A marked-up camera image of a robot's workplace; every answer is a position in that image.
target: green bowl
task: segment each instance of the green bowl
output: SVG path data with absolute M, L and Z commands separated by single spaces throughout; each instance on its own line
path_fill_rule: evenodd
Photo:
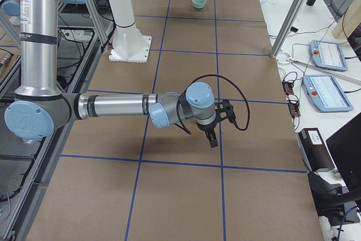
M 207 0 L 192 0 L 194 8 L 204 8 Z

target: blue cable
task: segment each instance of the blue cable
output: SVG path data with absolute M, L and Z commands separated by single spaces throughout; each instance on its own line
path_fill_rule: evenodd
M 342 221 L 341 221 L 341 224 L 340 224 L 340 228 L 338 228 L 338 234 L 337 234 L 337 239 L 336 241 L 340 241 L 340 235 L 341 235 L 341 230 L 342 230 L 342 225 L 344 224 L 345 220 L 346 220 L 346 217 L 347 215 L 355 208 L 357 208 L 358 206 L 353 206 L 352 208 L 350 208 L 343 216 L 342 218 Z

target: label on robot arm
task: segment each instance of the label on robot arm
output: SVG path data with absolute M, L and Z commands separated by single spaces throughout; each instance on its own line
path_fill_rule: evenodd
M 322 145 L 320 135 L 315 130 L 309 130 L 310 139 L 313 145 Z
M 31 24 L 31 0 L 20 0 L 20 22 Z

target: white pole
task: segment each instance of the white pole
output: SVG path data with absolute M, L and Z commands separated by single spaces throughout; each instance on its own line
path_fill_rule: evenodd
M 143 36 L 135 25 L 131 0 L 109 0 L 117 28 L 111 61 L 147 62 L 152 37 Z

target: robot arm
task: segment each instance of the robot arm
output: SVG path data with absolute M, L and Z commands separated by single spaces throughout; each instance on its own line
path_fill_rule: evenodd
M 40 139 L 68 122 L 88 117 L 150 115 L 157 128 L 194 117 L 215 147 L 217 123 L 229 119 L 235 124 L 233 107 L 226 100 L 215 103 L 211 88 L 202 82 L 193 83 L 181 95 L 62 93 L 56 87 L 59 1 L 20 0 L 21 85 L 15 90 L 16 101 L 5 112 L 6 125 L 18 137 Z

